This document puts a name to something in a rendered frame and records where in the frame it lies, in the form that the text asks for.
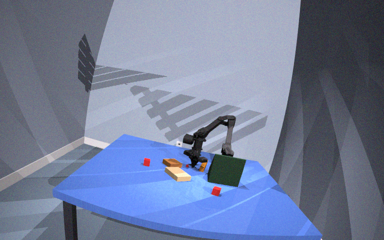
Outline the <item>red square block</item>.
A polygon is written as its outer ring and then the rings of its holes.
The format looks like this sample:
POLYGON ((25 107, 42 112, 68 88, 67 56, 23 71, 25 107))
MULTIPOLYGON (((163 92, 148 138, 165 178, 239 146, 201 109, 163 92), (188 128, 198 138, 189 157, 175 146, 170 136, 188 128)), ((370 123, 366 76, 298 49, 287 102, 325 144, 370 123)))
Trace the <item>red square block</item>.
POLYGON ((150 161, 151 161, 151 159, 148 159, 148 158, 144 158, 144 162, 143 162, 143 165, 144 166, 150 166, 150 161))
POLYGON ((221 192, 221 187, 217 187, 217 186, 214 186, 214 188, 212 189, 212 195, 214 196, 219 196, 220 192, 221 192))

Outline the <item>orange flat bar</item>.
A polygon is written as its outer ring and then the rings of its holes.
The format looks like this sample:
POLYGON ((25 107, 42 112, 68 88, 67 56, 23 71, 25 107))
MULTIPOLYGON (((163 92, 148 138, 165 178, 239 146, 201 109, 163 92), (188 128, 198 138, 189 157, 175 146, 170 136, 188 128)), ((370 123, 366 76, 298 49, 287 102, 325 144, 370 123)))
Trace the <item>orange flat bar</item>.
POLYGON ((201 164, 200 169, 199 169, 200 172, 204 172, 207 163, 208 163, 208 162, 204 162, 204 163, 201 164))

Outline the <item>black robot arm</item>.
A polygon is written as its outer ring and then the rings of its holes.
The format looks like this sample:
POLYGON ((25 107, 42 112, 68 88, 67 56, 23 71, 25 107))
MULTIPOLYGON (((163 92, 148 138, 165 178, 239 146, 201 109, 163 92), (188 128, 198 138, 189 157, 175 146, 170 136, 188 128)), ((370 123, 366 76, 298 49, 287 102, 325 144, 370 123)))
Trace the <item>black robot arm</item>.
MULTIPOLYGON (((236 122, 236 117, 234 115, 219 116, 215 121, 213 121, 206 127, 200 128, 193 135, 189 135, 186 133, 186 135, 183 137, 182 142, 188 145, 192 145, 194 143, 193 145, 194 147, 202 148, 203 142, 207 141, 205 138, 208 136, 208 134, 219 125, 224 125, 228 127, 228 131, 226 136, 226 142, 223 143, 222 145, 221 155, 233 157, 234 152, 232 151, 231 140, 232 140, 232 133, 233 133, 233 128, 235 126, 235 122, 236 122), (224 120, 228 120, 228 121, 226 122, 224 120)), ((186 156, 190 158, 194 156, 198 156, 198 149, 195 150, 192 148, 187 150, 186 156)))

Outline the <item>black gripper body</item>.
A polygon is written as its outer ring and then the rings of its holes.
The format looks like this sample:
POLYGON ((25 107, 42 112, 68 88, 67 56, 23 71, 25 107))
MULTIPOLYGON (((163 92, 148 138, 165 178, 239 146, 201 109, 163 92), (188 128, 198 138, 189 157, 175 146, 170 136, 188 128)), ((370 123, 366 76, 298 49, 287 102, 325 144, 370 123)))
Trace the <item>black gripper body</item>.
MULTIPOLYGON (((195 158, 195 160, 198 160, 200 163, 207 163, 208 162, 208 159, 206 157, 200 157, 200 156, 202 156, 201 155, 201 151, 203 150, 202 147, 192 146, 192 149, 198 150, 198 156, 193 156, 191 158, 195 158)), ((186 151, 188 151, 188 150, 183 151, 184 155, 187 155, 186 151)))

